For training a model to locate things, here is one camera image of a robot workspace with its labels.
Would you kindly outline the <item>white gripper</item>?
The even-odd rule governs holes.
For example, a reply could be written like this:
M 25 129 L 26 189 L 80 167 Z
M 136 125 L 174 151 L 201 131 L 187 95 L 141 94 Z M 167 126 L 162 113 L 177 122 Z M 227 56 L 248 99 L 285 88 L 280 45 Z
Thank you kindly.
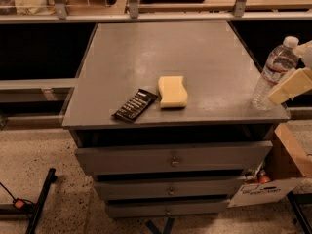
M 304 94 L 312 89 L 312 40 L 298 45 L 293 52 L 306 66 L 294 71 L 287 79 L 279 83 L 267 96 L 274 104 L 281 104 L 288 99 Z

